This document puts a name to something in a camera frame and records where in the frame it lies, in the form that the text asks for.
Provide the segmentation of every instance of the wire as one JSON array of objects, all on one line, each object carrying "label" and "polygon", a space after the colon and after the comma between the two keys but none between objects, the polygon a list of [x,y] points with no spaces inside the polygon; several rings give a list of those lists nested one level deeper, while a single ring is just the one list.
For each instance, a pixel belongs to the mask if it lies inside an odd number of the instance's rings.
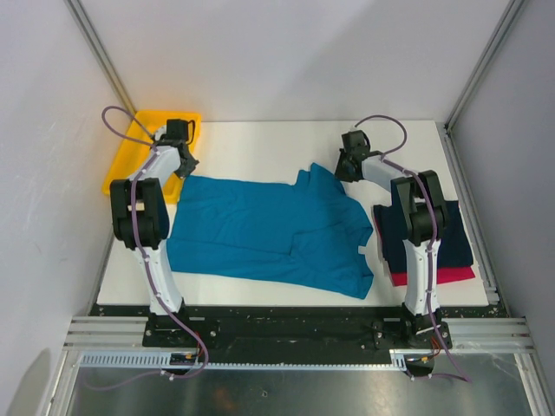
[{"label": "wire", "polygon": [[[150,257],[148,256],[145,248],[140,243],[140,236],[139,236],[139,225],[138,225],[138,220],[137,220],[137,207],[136,207],[137,183],[138,183],[140,177],[143,175],[143,173],[148,169],[148,167],[150,167],[150,165],[153,164],[153,162],[158,158],[158,156],[160,156],[160,152],[157,149],[155,149],[154,143],[149,144],[149,143],[146,143],[146,141],[137,140],[137,139],[134,139],[132,137],[128,137],[125,134],[122,134],[122,133],[118,132],[117,130],[115,130],[114,128],[112,128],[112,126],[110,126],[110,124],[106,120],[106,113],[111,109],[118,109],[118,110],[122,111],[123,113],[127,114],[147,133],[148,137],[150,137],[151,139],[153,138],[153,135],[150,134],[150,132],[148,132],[148,130],[131,113],[129,113],[125,108],[121,108],[121,107],[117,107],[117,106],[108,106],[108,107],[104,108],[104,110],[102,111],[102,121],[104,121],[104,124],[106,125],[106,127],[112,133],[122,137],[125,140],[131,140],[131,141],[134,141],[134,142],[138,142],[138,143],[141,143],[142,145],[149,146],[153,149],[153,155],[150,157],[150,159],[147,160],[145,165],[137,172],[137,174],[133,178],[133,181],[131,182],[131,224],[132,224],[132,228],[133,228],[133,237],[134,237],[135,245],[137,246],[137,249],[139,249],[139,252],[140,252],[140,254],[142,256],[142,259],[143,259],[143,262],[145,264],[145,271],[147,273],[148,284],[149,284],[150,289],[152,290],[152,292],[156,295],[156,299],[158,300],[158,303],[160,304],[162,309],[164,309],[164,311],[167,313],[167,315],[179,327],[184,329],[190,336],[192,336],[195,339],[195,341],[197,342],[197,349],[200,348],[200,353],[197,354],[197,358],[199,358],[204,353],[205,359],[203,360],[202,365],[200,366],[200,368],[197,371],[192,372],[192,370],[189,369],[187,371],[187,373],[185,373],[185,374],[170,373],[171,375],[169,376],[169,380],[173,380],[173,379],[191,379],[192,377],[195,377],[195,376],[199,375],[200,373],[202,373],[202,371],[208,365],[208,362],[210,360],[210,357],[209,357],[209,354],[208,354],[208,349],[206,348],[205,343],[202,341],[202,339],[200,338],[198,333],[193,332],[189,327],[187,327],[187,325],[185,323],[183,323],[177,316],[175,316],[173,314],[173,312],[170,310],[170,308],[168,308],[167,305],[164,303],[164,301],[161,299],[161,295],[158,292],[158,290],[156,289],[156,285],[154,284],[154,280],[153,280],[153,277],[152,277],[152,272],[150,270],[150,266],[149,266]],[[194,131],[196,129],[196,124],[195,124],[194,120],[189,121],[189,123],[190,122],[193,123],[193,137],[194,137]],[[165,374],[165,373],[166,373],[166,371],[161,370],[161,374]],[[86,388],[88,388],[90,390],[94,390],[96,392],[107,392],[107,391],[114,390],[114,389],[119,388],[119,387],[124,387],[124,386],[138,380],[138,379],[141,379],[143,377],[147,377],[148,375],[155,375],[155,374],[160,374],[160,371],[158,371],[158,370],[156,370],[156,371],[147,371],[145,373],[137,374],[137,375],[135,375],[134,377],[132,377],[128,380],[122,381],[121,383],[117,383],[117,384],[114,384],[112,386],[104,386],[104,387],[91,386],[85,380],[83,380],[82,383]]]},{"label": "wire", "polygon": [[[402,142],[401,142],[401,144],[397,147],[394,147],[393,149],[389,149],[387,152],[383,152],[382,153],[382,159],[385,158],[386,155],[398,151],[403,146],[405,146],[405,144],[407,144],[407,139],[408,139],[407,129],[405,128],[405,126],[403,126],[403,124],[398,119],[395,119],[395,118],[393,118],[389,115],[382,115],[382,114],[369,115],[368,117],[364,117],[362,120],[358,121],[355,124],[355,127],[359,127],[364,121],[373,120],[373,119],[384,119],[384,120],[393,121],[402,130]],[[366,138],[366,141],[368,143],[368,146],[370,147],[370,143],[369,143],[368,138]]]},{"label": "wire", "polygon": [[426,202],[426,207],[428,208],[428,213],[429,213],[430,218],[432,220],[432,237],[429,241],[428,249],[427,249],[427,252],[428,252],[428,289],[426,290],[426,305],[428,307],[428,315],[430,317],[430,321],[432,322],[432,325],[434,326],[435,335],[437,336],[437,339],[439,340],[441,347],[443,348],[443,350],[445,350],[445,354],[447,355],[448,359],[451,361],[451,364],[453,364],[453,367],[455,367],[455,369],[461,375],[432,374],[431,376],[435,377],[435,378],[453,378],[453,379],[463,380],[463,381],[466,381],[468,383],[471,383],[472,380],[462,370],[462,368],[460,368],[456,359],[453,357],[453,355],[449,351],[449,348],[447,347],[445,341],[443,341],[443,337],[440,334],[440,330],[437,328],[437,321],[435,320],[434,312],[432,312],[432,289],[434,288],[434,253],[432,252],[432,249],[433,249],[433,244],[434,244],[435,240],[437,239],[437,235],[438,235],[437,222],[436,222],[437,220],[436,220],[435,213],[434,213],[434,207],[432,206],[432,200],[430,199],[430,197],[428,195],[428,191],[426,190],[426,187],[424,186],[424,184],[422,183],[421,179],[416,174],[416,172],[410,171],[409,169],[405,169],[404,167],[402,167],[400,165],[397,165],[395,162],[392,162],[391,160],[385,159],[386,155],[391,154],[393,152],[396,152],[399,149],[401,149],[403,146],[405,146],[405,144],[407,143],[407,139],[408,139],[407,129],[405,128],[405,126],[403,126],[403,124],[399,120],[394,119],[393,117],[390,117],[388,115],[381,115],[381,114],[370,115],[368,117],[365,117],[362,120],[358,121],[355,124],[355,127],[359,127],[364,121],[372,120],[372,119],[390,120],[390,121],[393,121],[397,126],[399,126],[401,128],[401,130],[403,132],[402,143],[399,146],[394,147],[393,149],[390,149],[387,152],[384,152],[382,154],[382,162],[385,163],[388,166],[393,167],[394,169],[396,169],[397,171],[399,171],[401,173],[412,176],[415,179],[416,184],[418,184],[418,187],[421,189],[422,196],[424,197],[424,201]]},{"label": "wire", "polygon": [[433,335],[430,337],[430,340],[432,340],[432,348],[434,349],[434,357],[437,357],[441,352],[441,346],[440,346],[439,342],[435,340]]},{"label": "wire", "polygon": [[187,327],[187,325],[183,323],[177,316],[175,316],[173,312],[170,310],[170,308],[168,308],[167,305],[162,300],[161,294],[156,289],[156,285],[154,284],[154,280],[150,270],[150,266],[149,266],[150,257],[148,256],[144,247],[140,243],[140,237],[139,237],[139,223],[137,221],[137,206],[136,206],[137,183],[139,182],[139,179],[143,175],[143,173],[147,171],[148,167],[150,167],[150,165],[153,164],[153,162],[158,158],[159,155],[160,155],[160,152],[158,150],[154,151],[151,158],[147,161],[147,163],[145,163],[142,169],[139,170],[139,172],[135,175],[135,177],[133,178],[133,181],[131,182],[131,225],[133,228],[133,237],[134,237],[135,245],[137,246],[137,249],[139,249],[140,254],[143,258],[143,262],[145,264],[145,271],[147,272],[148,284],[150,285],[150,289],[156,296],[156,299],[158,299],[158,303],[160,304],[162,309],[164,309],[164,312],[166,312],[167,315],[172,319],[172,321],[174,321],[179,327],[184,329],[192,338],[196,340],[196,342],[200,345],[202,351],[204,351],[205,353],[205,359],[203,360],[202,365],[197,371],[187,373],[184,375],[174,376],[174,378],[177,378],[177,379],[191,379],[192,377],[199,375],[208,365],[208,361],[210,360],[208,349],[206,348],[206,345],[202,341],[202,339],[198,335],[196,335],[192,329]]},{"label": "wire", "polygon": [[107,113],[108,111],[110,111],[110,110],[119,110],[119,111],[125,113],[127,116],[129,116],[129,118],[130,118],[131,120],[133,120],[135,123],[137,123],[137,124],[139,125],[140,128],[143,129],[143,131],[147,134],[147,136],[148,136],[150,139],[153,140],[153,135],[147,130],[146,127],[144,127],[144,126],[142,125],[142,123],[141,123],[140,121],[138,121],[138,120],[135,118],[134,115],[132,115],[131,113],[129,113],[125,108],[118,107],[118,106],[107,106],[106,108],[104,108],[104,109],[102,110],[102,115],[101,115],[102,121],[104,122],[104,125],[108,128],[108,130],[109,130],[110,132],[112,132],[112,133],[115,134],[116,136],[122,137],[122,138],[125,139],[125,140],[131,140],[131,141],[134,141],[135,143],[139,143],[139,144],[141,144],[141,145],[145,145],[145,146],[149,146],[149,147],[153,147],[153,146],[154,146],[154,143],[148,143],[148,142],[146,142],[146,141],[144,141],[144,140],[139,140],[139,139],[136,139],[136,138],[134,138],[134,137],[129,137],[129,136],[123,134],[123,133],[118,132],[115,128],[113,128],[113,127],[110,125],[110,123],[108,123],[108,120],[106,120],[106,113]]},{"label": "wire", "polygon": [[194,134],[197,131],[197,123],[195,120],[189,120],[187,122],[187,125],[192,124],[193,125],[193,134],[191,134],[191,139],[189,139],[186,143],[186,145],[190,145],[191,143],[193,143],[194,140]]},{"label": "wire", "polygon": [[451,364],[453,364],[453,367],[455,367],[455,369],[460,374],[462,374],[462,377],[454,374],[434,374],[434,377],[453,376],[453,378],[455,379],[464,380],[470,383],[472,382],[470,377],[468,377],[468,375],[462,370],[462,368],[460,368],[459,364],[457,363],[457,361],[449,351],[449,348],[447,347],[445,341],[443,341],[443,337],[440,334],[440,330],[437,328],[437,321],[435,320],[434,312],[432,312],[432,289],[434,287],[434,253],[432,252],[432,248],[433,248],[432,246],[434,244],[434,241],[437,239],[437,223],[436,223],[437,220],[434,213],[434,207],[432,206],[432,201],[428,195],[428,192],[426,191],[426,187],[424,186],[421,179],[418,177],[418,175],[415,172],[409,171],[408,169],[405,169],[404,167],[399,166],[395,162],[392,162],[391,160],[388,160],[388,159],[382,159],[382,162],[385,163],[386,165],[393,167],[399,172],[412,176],[415,179],[416,184],[418,184],[418,187],[421,189],[422,196],[424,197],[424,201],[426,202],[426,207],[428,208],[428,213],[432,219],[432,238],[430,239],[430,242],[428,244],[428,289],[426,290],[426,305],[428,307],[428,315],[430,317],[430,321],[432,322],[432,325],[434,327],[434,332],[441,344],[441,347],[445,350],[445,354],[451,361]]}]

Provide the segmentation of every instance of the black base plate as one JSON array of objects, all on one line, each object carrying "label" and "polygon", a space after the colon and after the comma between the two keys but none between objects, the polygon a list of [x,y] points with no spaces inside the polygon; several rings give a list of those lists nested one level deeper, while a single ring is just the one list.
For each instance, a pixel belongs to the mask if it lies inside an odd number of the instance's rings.
[{"label": "black base plate", "polygon": [[[185,307],[179,318],[199,333],[211,361],[219,363],[389,364],[390,348],[431,349],[429,335],[393,336],[400,332],[401,308]],[[449,337],[446,342],[451,345]],[[197,347],[169,317],[155,315],[149,316],[143,346]]]}]

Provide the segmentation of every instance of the aluminum frame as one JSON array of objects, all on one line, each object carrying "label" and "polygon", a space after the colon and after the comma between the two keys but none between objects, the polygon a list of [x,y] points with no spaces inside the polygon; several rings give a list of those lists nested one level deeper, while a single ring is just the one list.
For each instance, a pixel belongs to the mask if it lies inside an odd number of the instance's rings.
[{"label": "aluminum frame", "polygon": [[[453,352],[456,354],[514,354],[520,378],[532,414],[549,415],[555,412],[549,391],[541,373],[538,356],[524,318],[452,318],[446,319],[451,328]],[[43,416],[62,416],[69,409],[77,373],[82,367],[160,368],[160,363],[172,351],[192,352],[192,348],[144,348],[140,340],[147,318],[76,317],[66,338],[58,365],[55,382],[42,410]],[[390,350],[392,364],[388,366],[263,366],[220,365],[220,370],[302,370],[323,371],[403,371],[404,354],[418,354],[418,350]],[[148,361],[135,361],[142,355]]]},{"label": "aluminum frame", "polygon": [[[135,113],[134,104],[124,87],[121,78],[109,58],[93,23],[81,0],[64,0],[76,24],[80,28],[91,52],[101,66],[107,81],[114,90],[121,104],[130,112]],[[448,134],[456,124],[460,114],[464,111],[474,92],[480,86],[487,70],[499,53],[510,30],[525,9],[529,0],[511,0],[507,5],[503,16],[500,18],[495,31],[486,45],[480,59],[478,60],[466,86],[456,101],[454,108],[447,119],[446,124],[438,125],[441,142],[447,157],[456,190],[459,194],[463,215],[469,227],[470,238],[476,250],[476,256],[484,268],[484,286],[490,303],[495,304],[500,299],[499,286],[495,281],[493,266],[489,261],[486,244],[480,230],[480,221],[477,216],[472,193],[466,181],[465,174],[454,146],[453,140]],[[108,247],[113,241],[109,239]],[[96,354],[104,357],[132,357],[146,354],[168,354],[171,351],[192,352],[190,348],[144,348],[141,345],[142,336],[147,318],[142,317],[76,317],[71,323],[68,336],[62,351],[56,377],[49,389],[47,402],[42,410],[43,415],[65,415],[69,409],[71,396],[76,383],[77,373],[82,367],[83,357]],[[533,414],[547,415],[555,414],[552,397],[546,388],[545,376],[539,365],[538,356],[534,348],[530,332],[524,319],[513,318],[478,318],[478,319],[446,319],[451,329],[454,342],[454,352],[457,354],[514,354],[519,367],[520,378],[526,390]],[[418,350],[391,350],[391,356],[398,359],[403,354],[418,353]],[[121,361],[114,360],[115,365]],[[224,366],[225,369],[238,369],[238,367]],[[282,369],[280,366],[240,366],[248,369]],[[372,366],[366,366],[363,370],[370,370]]]}]

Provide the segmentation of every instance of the teal shirt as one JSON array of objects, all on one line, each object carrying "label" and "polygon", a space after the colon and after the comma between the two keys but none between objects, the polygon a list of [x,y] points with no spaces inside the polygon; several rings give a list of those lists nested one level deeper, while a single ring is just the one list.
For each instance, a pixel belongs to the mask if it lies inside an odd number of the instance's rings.
[{"label": "teal shirt", "polygon": [[295,185],[187,178],[167,254],[173,271],[302,284],[365,298],[358,247],[372,226],[341,182],[312,164]]}]

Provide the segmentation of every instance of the metal floor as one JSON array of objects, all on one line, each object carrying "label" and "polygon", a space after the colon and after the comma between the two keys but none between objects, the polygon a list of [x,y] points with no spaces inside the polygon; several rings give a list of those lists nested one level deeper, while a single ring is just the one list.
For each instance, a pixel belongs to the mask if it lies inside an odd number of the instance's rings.
[{"label": "metal floor", "polygon": [[[466,354],[457,360],[473,384],[410,379],[397,371],[207,370],[190,380],[157,375],[109,392],[143,369],[81,368],[69,414],[92,415],[531,415],[512,354]],[[438,357],[435,373],[452,372]]]}]

